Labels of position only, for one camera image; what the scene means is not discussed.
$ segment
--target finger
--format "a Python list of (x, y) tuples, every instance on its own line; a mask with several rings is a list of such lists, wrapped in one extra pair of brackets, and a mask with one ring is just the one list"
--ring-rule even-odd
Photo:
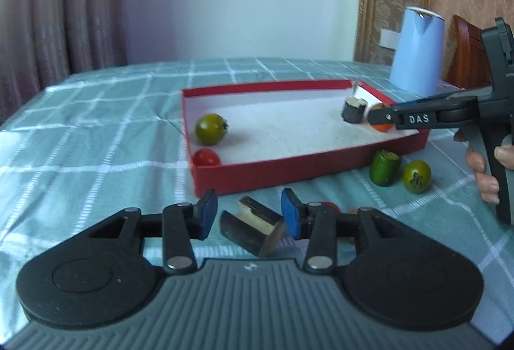
[(486, 202), (494, 203), (495, 205), (500, 203), (500, 199), (498, 198), (497, 194), (482, 193), (480, 196)]
[(475, 173), (476, 185), (481, 193), (498, 194), (500, 185), (495, 177), (483, 173)]
[(466, 153), (466, 164), (476, 173), (485, 172), (485, 159), (471, 148)]
[(461, 130), (458, 130), (453, 136), (453, 140), (459, 143), (463, 143), (464, 141), (466, 141), (466, 137), (464, 136), (464, 134), (462, 134)]
[(501, 146), (494, 149), (494, 156), (509, 170), (514, 170), (514, 146)]

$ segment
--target red cardboard tray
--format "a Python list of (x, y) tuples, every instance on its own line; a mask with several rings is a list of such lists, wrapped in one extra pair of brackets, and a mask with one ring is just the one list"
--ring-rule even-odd
[[(283, 185), (371, 164), (376, 150), (406, 155), (425, 148), (427, 130), (387, 133), (341, 118), (351, 80), (303, 80), (198, 87), (182, 91), (182, 118), (195, 194), (214, 188), (227, 194)], [(356, 96), (394, 103), (361, 83)], [(220, 166), (195, 166), (203, 148), (194, 135), (198, 118), (221, 115), (229, 125), (223, 140), (209, 147)]]

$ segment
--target wooden chair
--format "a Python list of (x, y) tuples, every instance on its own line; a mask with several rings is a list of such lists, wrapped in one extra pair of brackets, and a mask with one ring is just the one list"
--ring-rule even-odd
[(457, 49), (445, 81), (462, 89), (491, 85), (489, 63), (482, 45), (480, 28), (454, 15)]

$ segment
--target electric kettle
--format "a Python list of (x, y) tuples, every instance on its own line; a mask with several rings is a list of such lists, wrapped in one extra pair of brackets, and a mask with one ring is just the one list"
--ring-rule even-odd
[(423, 8), (408, 6), (393, 56), (390, 82), (419, 96), (435, 95), (441, 74), (445, 20)]

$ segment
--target table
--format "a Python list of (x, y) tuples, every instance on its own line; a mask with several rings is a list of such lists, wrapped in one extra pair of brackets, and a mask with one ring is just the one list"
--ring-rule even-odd
[[(415, 96), (388, 80), (389, 68), (371, 64), (236, 58), (142, 64), (70, 76), (48, 87), (0, 131), (0, 343), (26, 324), (16, 300), (16, 275), (29, 259), (123, 208), (157, 213), (195, 202), (181, 133), (184, 87), (266, 80), (359, 78), (396, 101)], [(439, 91), (452, 90), (444, 82)], [(485, 292), (473, 323), (495, 342), (514, 329), (514, 241), (480, 200), (466, 167), (466, 146), (453, 131), (434, 130), (427, 147), (405, 157), (422, 159), (433, 186), (421, 195), (401, 184), (374, 186), (368, 168), (291, 184), (304, 202), (327, 200), (343, 211), (373, 206), (473, 260)], [(283, 186), (251, 196), (279, 211)], [(219, 211), (237, 211), (241, 194), (222, 196)], [(281, 241), (276, 256), (303, 258), (306, 241)], [(219, 233), (194, 241), (199, 260), (250, 255)], [(355, 256), (341, 241), (339, 264)], [(160, 264), (160, 242), (145, 257)]]

